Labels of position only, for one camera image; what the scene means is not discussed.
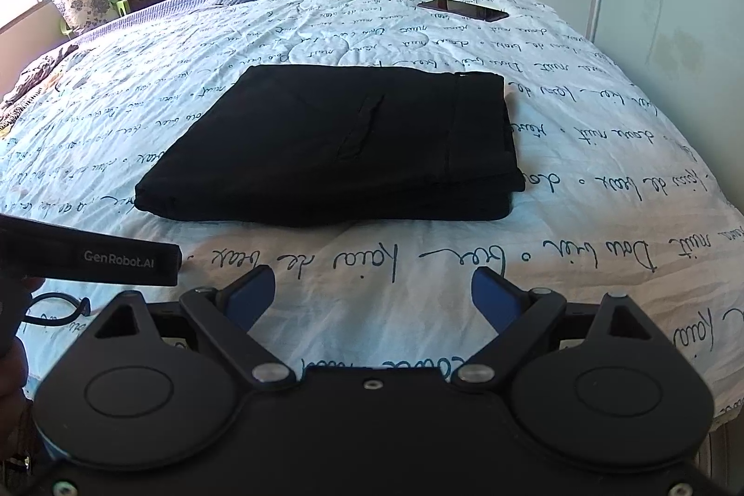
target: human hand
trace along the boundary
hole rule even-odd
[[[30,292],[39,290],[43,279],[27,278],[23,285]],[[10,439],[18,428],[21,414],[26,407],[23,387],[28,380],[28,360],[21,340],[16,337],[10,351],[0,358],[0,460],[15,454],[14,440]]]

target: folded black pants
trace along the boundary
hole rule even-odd
[[[137,185],[177,221],[323,225],[508,215],[504,80],[411,68],[254,66]]]

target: black device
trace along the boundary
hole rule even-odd
[[[174,303],[119,294],[36,393],[57,461],[28,494],[724,495],[689,462],[708,387],[628,297],[567,303],[480,267],[472,300],[501,334],[449,382],[298,378],[246,333],[273,300],[267,266]]]
[[[32,297],[23,277],[55,278],[104,284],[175,286],[181,249],[129,238],[105,236],[0,214],[0,357],[13,342],[21,322],[64,325],[90,314],[90,301],[62,293]],[[59,320],[28,316],[40,300],[61,298],[76,309]]]
[[[498,9],[482,7],[480,5],[463,3],[462,1],[454,0],[426,1],[425,3],[419,3],[418,7],[423,7],[425,9],[434,9],[434,11],[437,12],[457,14],[463,16],[464,18],[484,20],[486,22],[496,22],[497,20],[503,20],[504,18],[509,17],[509,14],[507,14],[507,12],[502,12]]]

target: floral pillow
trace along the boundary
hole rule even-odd
[[[119,17],[109,0],[52,0],[75,34],[87,33]]]

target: black smartphone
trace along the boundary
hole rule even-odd
[[[471,3],[463,3],[462,1],[453,0],[426,1],[425,3],[419,3],[418,7],[434,9],[436,12],[462,15],[465,18],[484,20],[486,22],[496,22],[497,20],[503,20],[504,18],[509,17],[507,12],[501,12],[498,9],[481,7],[480,5],[472,5]]]

